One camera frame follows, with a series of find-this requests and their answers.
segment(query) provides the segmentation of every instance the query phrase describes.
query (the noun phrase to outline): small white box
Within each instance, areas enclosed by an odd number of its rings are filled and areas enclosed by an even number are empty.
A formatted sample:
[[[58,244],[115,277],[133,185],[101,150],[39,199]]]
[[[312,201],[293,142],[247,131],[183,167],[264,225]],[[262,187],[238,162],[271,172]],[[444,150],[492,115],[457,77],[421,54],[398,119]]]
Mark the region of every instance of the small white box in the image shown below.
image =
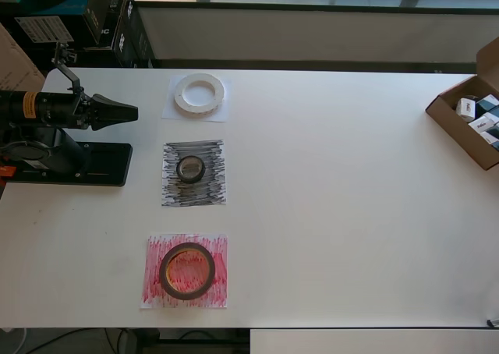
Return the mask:
[[[483,114],[483,116],[492,120],[494,122],[494,125],[499,123],[499,118],[491,112],[486,112]]]
[[[468,98],[461,98],[458,101],[458,107],[455,109],[455,112],[465,122],[472,122],[475,120],[475,101]]]
[[[494,95],[492,95],[492,94],[489,94],[485,98],[480,99],[480,102],[481,101],[489,102],[493,106],[498,106],[499,105],[499,100]]]
[[[489,144],[491,145],[492,143],[496,143],[496,142],[499,142],[499,139],[497,139],[496,137],[492,136],[490,133],[488,132],[481,132],[480,134],[483,139]]]
[[[495,122],[484,115],[477,120],[470,122],[468,125],[471,126],[475,132],[481,133],[495,126]]]

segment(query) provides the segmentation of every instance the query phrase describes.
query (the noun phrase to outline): brown tape roll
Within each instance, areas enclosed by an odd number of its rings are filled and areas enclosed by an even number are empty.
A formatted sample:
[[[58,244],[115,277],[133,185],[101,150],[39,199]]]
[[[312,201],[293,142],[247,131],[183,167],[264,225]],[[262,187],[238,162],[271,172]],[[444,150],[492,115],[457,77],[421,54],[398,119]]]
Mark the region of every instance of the brown tape roll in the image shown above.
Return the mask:
[[[197,251],[201,256],[206,259],[208,265],[208,275],[206,277],[205,282],[196,290],[191,292],[181,292],[173,286],[171,280],[168,276],[168,268],[170,267],[172,261],[181,253],[185,253],[187,251]],[[170,251],[168,251],[161,261],[161,266],[159,268],[159,281],[163,289],[173,298],[181,299],[184,301],[188,301],[191,299],[199,298],[213,284],[213,280],[215,277],[215,262],[211,253],[199,243],[194,242],[185,242],[180,245],[174,246]]]

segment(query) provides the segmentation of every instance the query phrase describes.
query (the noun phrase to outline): wall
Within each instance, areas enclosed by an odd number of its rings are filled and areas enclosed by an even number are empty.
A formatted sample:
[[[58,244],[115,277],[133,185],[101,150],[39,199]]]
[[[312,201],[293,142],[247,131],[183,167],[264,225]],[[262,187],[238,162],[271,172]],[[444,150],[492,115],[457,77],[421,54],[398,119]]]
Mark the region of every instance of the wall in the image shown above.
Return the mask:
[[[159,59],[474,62],[499,16],[223,9],[140,13]]]

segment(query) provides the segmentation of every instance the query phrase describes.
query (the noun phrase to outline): black scribbles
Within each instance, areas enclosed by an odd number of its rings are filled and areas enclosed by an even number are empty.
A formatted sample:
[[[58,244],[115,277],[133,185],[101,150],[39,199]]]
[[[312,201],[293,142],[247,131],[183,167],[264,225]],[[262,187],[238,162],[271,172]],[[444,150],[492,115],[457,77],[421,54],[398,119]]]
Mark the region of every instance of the black scribbles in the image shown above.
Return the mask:
[[[180,181],[176,167],[180,159],[194,155],[206,167],[203,178],[194,184]],[[163,148],[163,207],[225,204],[224,141],[165,143]]]

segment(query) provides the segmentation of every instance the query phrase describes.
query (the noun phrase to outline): window sill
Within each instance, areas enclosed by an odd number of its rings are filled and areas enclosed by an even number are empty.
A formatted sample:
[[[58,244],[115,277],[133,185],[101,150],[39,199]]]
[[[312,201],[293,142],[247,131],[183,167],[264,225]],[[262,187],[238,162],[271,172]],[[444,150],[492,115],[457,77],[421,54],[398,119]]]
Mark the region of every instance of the window sill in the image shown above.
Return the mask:
[[[148,8],[499,15],[499,0],[136,0]]]

